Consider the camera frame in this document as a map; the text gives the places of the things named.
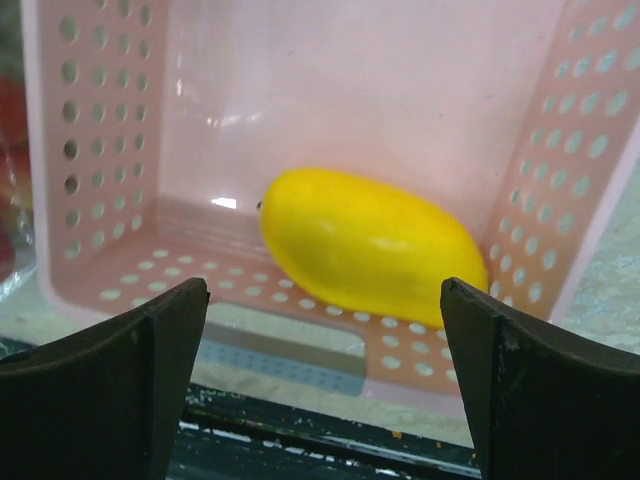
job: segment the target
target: plastic fruit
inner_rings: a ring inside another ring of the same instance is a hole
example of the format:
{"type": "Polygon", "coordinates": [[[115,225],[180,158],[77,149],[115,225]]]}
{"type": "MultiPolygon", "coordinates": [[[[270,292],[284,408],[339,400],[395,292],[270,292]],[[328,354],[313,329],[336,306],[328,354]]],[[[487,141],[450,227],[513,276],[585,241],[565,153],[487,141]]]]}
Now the plastic fruit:
{"type": "Polygon", "coordinates": [[[286,171],[266,192],[261,222],[280,268],[338,307],[440,328],[445,279],[487,290],[482,254],[458,220],[368,178],[322,168],[286,171]]]}

